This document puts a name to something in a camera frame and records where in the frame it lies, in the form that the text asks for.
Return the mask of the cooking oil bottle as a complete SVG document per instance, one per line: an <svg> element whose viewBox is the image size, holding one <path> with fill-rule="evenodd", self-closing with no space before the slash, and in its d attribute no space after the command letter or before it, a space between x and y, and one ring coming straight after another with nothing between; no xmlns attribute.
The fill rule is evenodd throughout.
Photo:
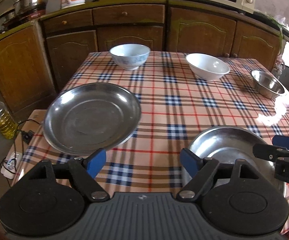
<svg viewBox="0 0 289 240"><path fill-rule="evenodd" d="M0 132L6 139L14 139L17 124L6 105L0 101Z"/></svg>

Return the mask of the white power strip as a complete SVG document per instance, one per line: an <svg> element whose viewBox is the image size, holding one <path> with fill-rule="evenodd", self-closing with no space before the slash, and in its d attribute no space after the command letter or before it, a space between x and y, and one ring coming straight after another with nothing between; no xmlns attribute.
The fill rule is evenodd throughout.
<svg viewBox="0 0 289 240"><path fill-rule="evenodd" d="M22 153L20 152L10 152L6 159L2 161L1 174L7 179L14 179L16 175L17 168L22 160Z"/></svg>

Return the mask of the blue patterned porcelain bowl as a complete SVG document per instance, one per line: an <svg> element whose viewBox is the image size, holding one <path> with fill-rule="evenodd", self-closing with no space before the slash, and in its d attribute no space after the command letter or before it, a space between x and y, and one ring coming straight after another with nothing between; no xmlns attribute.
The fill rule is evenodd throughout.
<svg viewBox="0 0 289 240"><path fill-rule="evenodd" d="M111 48L109 53L114 63L124 70L136 70L147 61L150 51L148 46L128 43Z"/></svg>

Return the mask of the induction cooker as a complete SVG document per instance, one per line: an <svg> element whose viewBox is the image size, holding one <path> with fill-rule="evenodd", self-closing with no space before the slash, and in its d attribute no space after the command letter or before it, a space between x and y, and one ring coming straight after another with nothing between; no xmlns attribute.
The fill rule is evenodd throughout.
<svg viewBox="0 0 289 240"><path fill-rule="evenodd" d="M6 11L5 13L0 15L0 20L2 20L3 30L13 29L21 24L39 18L46 14L46 10L33 10L27 14L16 15L15 9Z"/></svg>

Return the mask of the white plastic bag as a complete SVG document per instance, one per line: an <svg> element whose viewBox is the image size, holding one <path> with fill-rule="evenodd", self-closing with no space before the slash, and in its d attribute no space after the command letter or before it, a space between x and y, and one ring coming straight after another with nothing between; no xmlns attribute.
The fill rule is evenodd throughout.
<svg viewBox="0 0 289 240"><path fill-rule="evenodd" d="M276 16L274 17L274 19L275 19L275 20L277 21L277 23L278 23L279 25L281 25L283 28L289 29L289 25L288 25L287 20L286 20L286 18L285 18L284 16L282 16L282 15L276 15Z"/></svg>

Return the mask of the green onion stalks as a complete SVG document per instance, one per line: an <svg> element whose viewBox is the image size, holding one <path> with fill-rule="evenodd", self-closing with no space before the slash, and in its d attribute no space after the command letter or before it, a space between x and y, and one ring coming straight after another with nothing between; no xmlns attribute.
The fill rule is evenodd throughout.
<svg viewBox="0 0 289 240"><path fill-rule="evenodd" d="M253 12L254 15L256 15L258 18L260 18L262 20L263 23L265 23L266 25L269 25L270 27L276 29L277 31L279 31L279 54L282 53L282 45L283 45L283 29L282 29L282 25L273 17L268 15L266 12L263 13L259 10L255 10Z"/></svg>

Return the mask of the brown wooden kitchen cabinet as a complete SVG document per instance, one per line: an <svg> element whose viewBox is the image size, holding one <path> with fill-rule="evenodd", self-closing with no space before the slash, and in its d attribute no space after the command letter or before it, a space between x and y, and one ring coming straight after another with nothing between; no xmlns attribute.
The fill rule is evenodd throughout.
<svg viewBox="0 0 289 240"><path fill-rule="evenodd" d="M256 15L183 0L102 0L0 35L0 100L16 116L49 104L91 52L137 43L155 51L256 59L272 69L279 31Z"/></svg>

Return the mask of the white wide bowl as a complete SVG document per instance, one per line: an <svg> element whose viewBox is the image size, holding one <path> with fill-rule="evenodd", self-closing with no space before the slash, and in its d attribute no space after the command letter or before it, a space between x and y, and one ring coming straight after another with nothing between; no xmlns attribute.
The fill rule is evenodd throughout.
<svg viewBox="0 0 289 240"><path fill-rule="evenodd" d="M186 61L194 75L206 81L218 80L230 73L225 62L211 55L191 53L186 55Z"/></svg>

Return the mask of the large steel plate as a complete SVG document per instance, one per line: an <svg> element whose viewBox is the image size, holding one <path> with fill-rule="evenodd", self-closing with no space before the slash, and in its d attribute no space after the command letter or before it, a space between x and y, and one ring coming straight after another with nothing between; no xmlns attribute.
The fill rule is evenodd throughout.
<svg viewBox="0 0 289 240"><path fill-rule="evenodd" d="M126 88L95 82L61 93L49 106L43 134L59 152L89 155L126 142L141 119L141 104Z"/></svg>

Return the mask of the small steel bowl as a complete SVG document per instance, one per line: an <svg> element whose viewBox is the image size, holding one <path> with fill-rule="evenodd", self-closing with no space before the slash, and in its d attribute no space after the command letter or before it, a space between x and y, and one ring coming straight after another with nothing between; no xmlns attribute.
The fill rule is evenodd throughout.
<svg viewBox="0 0 289 240"><path fill-rule="evenodd" d="M285 93L284 86L272 74L260 70L252 70L251 76L255 90L262 96L274 100Z"/></svg>

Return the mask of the steel cooking pot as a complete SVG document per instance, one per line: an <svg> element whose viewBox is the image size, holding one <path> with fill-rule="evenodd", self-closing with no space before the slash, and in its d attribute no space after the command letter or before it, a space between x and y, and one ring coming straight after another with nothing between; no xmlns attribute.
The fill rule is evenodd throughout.
<svg viewBox="0 0 289 240"><path fill-rule="evenodd" d="M45 10L48 0L17 0L14 3L16 15L26 14L35 10Z"/></svg>

